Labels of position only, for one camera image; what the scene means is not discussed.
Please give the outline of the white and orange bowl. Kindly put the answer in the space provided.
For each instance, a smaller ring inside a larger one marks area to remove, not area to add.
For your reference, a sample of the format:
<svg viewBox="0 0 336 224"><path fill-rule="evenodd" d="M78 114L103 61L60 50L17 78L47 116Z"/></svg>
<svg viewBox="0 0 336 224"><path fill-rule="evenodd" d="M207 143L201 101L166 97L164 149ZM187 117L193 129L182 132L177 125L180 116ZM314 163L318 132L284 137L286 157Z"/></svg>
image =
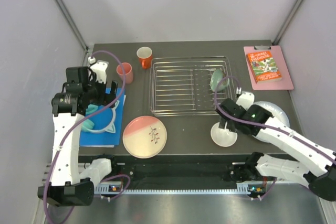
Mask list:
<svg viewBox="0 0 336 224"><path fill-rule="evenodd" d="M230 147L236 143L238 134L227 128L220 128L219 122L217 122L211 128L211 138L220 147Z"/></svg>

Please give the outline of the white speckled plate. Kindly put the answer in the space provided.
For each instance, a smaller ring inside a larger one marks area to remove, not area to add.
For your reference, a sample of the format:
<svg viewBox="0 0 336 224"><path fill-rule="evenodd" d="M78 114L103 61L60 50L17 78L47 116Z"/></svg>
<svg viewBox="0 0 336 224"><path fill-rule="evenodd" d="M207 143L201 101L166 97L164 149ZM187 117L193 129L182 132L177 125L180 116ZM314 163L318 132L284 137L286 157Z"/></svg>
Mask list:
<svg viewBox="0 0 336 224"><path fill-rule="evenodd" d="M263 109L271 112L272 116L274 118L277 118L282 124L284 124L286 127L290 126L289 118L285 111L279 107L278 105L267 102L267 101L255 101L253 105L257 105L262 107Z"/></svg>

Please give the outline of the pale green ceramic bowl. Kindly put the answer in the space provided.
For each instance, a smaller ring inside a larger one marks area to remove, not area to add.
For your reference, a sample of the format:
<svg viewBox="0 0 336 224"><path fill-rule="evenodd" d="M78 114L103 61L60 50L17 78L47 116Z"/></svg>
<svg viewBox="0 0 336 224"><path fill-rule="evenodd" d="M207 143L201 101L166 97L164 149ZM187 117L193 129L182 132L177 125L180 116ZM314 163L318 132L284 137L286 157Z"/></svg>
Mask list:
<svg viewBox="0 0 336 224"><path fill-rule="evenodd" d="M225 72L222 69L216 69L210 80L210 88L214 92L220 83L220 81L226 77ZM226 79L225 81L222 82L222 84L218 87L218 91L223 91L229 86L229 79Z"/></svg>

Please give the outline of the metal wire dish rack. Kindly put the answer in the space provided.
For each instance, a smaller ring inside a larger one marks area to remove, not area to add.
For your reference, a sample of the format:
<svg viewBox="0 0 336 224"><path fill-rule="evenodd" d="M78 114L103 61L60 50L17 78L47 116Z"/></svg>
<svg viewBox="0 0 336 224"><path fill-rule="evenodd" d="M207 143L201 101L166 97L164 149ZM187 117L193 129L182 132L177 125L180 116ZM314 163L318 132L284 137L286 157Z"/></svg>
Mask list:
<svg viewBox="0 0 336 224"><path fill-rule="evenodd" d="M149 107L155 116L215 115L210 81L220 69L230 75L225 56L154 58L150 68Z"/></svg>

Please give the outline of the pink and cream plate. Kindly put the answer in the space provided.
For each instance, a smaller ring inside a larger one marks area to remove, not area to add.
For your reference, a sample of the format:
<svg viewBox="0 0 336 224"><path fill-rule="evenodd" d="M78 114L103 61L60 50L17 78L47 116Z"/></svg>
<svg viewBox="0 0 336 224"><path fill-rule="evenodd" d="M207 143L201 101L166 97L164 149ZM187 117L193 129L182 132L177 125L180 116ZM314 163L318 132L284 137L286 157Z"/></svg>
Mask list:
<svg viewBox="0 0 336 224"><path fill-rule="evenodd" d="M164 124L153 116L140 116L132 120L124 129L123 145L136 158L151 158L159 154L167 141Z"/></svg>

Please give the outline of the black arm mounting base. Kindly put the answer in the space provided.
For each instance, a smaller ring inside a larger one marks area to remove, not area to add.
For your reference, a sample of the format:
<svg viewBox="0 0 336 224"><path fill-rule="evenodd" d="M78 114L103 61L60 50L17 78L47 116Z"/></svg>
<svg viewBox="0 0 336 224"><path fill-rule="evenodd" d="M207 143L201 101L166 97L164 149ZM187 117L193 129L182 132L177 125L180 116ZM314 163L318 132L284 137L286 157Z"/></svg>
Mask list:
<svg viewBox="0 0 336 224"><path fill-rule="evenodd" d="M247 154L157 155L140 159L130 155L106 155L112 159L112 174L127 174L130 189L188 190L235 189L238 182L261 182L261 175L247 175Z"/></svg>

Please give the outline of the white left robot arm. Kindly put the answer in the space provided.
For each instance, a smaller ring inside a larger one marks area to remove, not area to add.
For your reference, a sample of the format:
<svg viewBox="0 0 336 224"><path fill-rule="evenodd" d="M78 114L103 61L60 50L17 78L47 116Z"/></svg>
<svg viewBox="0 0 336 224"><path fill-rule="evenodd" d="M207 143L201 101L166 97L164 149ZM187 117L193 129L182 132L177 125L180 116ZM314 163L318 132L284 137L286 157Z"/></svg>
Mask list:
<svg viewBox="0 0 336 224"><path fill-rule="evenodd" d="M92 203L95 187L105 177L114 180L119 168L107 156L95 159L83 172L79 171L79 142L81 125L86 120L89 105L111 109L117 99L117 82L107 87L106 61L89 67L69 67L62 90L51 101L54 144L50 178L38 187L37 196L57 207L88 206Z"/></svg>

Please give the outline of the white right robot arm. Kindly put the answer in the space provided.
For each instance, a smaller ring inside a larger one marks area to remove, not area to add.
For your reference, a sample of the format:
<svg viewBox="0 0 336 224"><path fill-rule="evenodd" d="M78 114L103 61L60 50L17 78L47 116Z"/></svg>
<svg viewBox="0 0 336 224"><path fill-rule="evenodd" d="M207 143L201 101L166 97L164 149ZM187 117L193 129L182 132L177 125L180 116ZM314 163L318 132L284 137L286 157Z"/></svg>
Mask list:
<svg viewBox="0 0 336 224"><path fill-rule="evenodd" d="M300 184L324 200L335 201L335 151L286 126L270 111L257 105L250 92L241 93L237 101L225 99L215 106L230 131L270 143L293 157L287 160L253 152L243 165L232 167L233 179L281 178Z"/></svg>

